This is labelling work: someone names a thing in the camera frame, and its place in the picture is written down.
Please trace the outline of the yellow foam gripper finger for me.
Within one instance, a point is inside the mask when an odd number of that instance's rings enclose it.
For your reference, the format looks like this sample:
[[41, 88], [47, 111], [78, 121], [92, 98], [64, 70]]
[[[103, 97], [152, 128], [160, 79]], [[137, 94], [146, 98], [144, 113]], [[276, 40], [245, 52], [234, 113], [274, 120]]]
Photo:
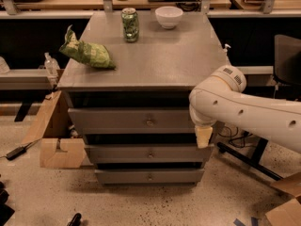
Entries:
[[195, 134], [197, 138], [197, 145], [201, 148], [206, 148], [209, 145], [210, 138], [213, 133], [212, 126], [196, 126]]

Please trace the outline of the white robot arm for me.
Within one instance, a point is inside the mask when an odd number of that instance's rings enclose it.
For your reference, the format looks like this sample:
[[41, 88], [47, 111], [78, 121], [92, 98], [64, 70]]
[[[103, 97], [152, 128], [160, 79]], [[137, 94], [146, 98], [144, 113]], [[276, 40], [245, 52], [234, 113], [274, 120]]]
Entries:
[[192, 89], [190, 117], [199, 147], [209, 138], [201, 132], [217, 121], [301, 153], [301, 103], [244, 94], [246, 78], [233, 66], [222, 66]]

